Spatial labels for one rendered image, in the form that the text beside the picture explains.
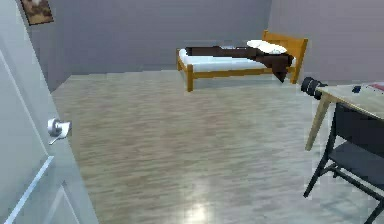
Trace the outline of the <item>white room door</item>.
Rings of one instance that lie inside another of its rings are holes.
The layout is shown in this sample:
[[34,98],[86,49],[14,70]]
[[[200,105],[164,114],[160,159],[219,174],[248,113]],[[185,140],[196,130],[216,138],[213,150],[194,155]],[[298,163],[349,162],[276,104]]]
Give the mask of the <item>white room door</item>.
[[99,224],[15,0],[0,0],[0,224]]

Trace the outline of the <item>wooden bed white mattress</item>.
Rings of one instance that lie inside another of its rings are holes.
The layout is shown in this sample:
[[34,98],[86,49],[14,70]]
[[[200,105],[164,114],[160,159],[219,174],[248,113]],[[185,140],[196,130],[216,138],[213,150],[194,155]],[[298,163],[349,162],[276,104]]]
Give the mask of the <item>wooden bed white mattress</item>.
[[[296,84],[302,68],[307,49],[308,38],[297,38],[264,30],[260,39],[283,46],[294,57],[292,65],[287,68],[291,75],[290,83]],[[220,46],[223,49],[235,49],[236,46]],[[247,58],[188,56],[185,48],[176,49],[176,68],[185,74],[186,90],[194,90],[194,81],[203,78],[236,77],[246,75],[271,74],[272,69],[262,63]]]

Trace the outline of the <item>white pillow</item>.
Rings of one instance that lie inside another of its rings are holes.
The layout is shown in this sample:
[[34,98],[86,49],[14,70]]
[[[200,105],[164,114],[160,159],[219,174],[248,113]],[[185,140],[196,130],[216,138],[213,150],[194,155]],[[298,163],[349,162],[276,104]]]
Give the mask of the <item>white pillow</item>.
[[248,47],[257,48],[264,53],[268,54],[283,54],[287,49],[283,46],[272,44],[264,40],[249,40],[246,42]]

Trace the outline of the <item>dark brown blanket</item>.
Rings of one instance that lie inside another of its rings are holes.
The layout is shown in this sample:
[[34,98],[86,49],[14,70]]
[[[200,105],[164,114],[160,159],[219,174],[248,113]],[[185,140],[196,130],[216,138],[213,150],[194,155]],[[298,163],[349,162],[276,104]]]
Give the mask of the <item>dark brown blanket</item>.
[[223,49],[220,46],[186,47],[185,50],[188,56],[247,58],[262,63],[272,69],[272,73],[280,82],[284,82],[288,73],[287,68],[292,65],[294,59],[288,53],[271,54],[251,47],[236,47],[235,49]]

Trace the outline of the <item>brown framed wall picture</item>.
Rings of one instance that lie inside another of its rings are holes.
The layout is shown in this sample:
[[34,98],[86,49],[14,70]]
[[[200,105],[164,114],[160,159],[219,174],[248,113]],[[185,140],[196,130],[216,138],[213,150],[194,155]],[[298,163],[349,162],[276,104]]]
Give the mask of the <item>brown framed wall picture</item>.
[[48,0],[20,0],[28,24],[39,25],[54,21]]

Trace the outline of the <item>light wooden table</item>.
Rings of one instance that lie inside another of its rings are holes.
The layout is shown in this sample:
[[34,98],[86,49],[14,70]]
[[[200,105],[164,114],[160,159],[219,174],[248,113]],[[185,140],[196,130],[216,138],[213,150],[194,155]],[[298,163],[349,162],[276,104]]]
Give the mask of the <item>light wooden table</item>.
[[305,145],[305,150],[310,151],[313,147],[319,129],[331,103],[345,103],[359,111],[384,120],[384,93],[374,91],[367,84],[362,84],[358,93],[352,92],[353,85],[337,85],[317,87],[321,92],[316,114]]

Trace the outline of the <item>black chair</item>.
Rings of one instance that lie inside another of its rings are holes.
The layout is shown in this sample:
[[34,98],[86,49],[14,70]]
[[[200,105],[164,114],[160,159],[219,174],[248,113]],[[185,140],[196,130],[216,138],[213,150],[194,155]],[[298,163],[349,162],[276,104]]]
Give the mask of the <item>black chair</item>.
[[341,177],[378,201],[364,224],[373,224],[384,211],[384,196],[343,172],[384,191],[384,120],[337,103],[327,144],[319,164],[303,193],[308,197],[317,180],[327,172]]

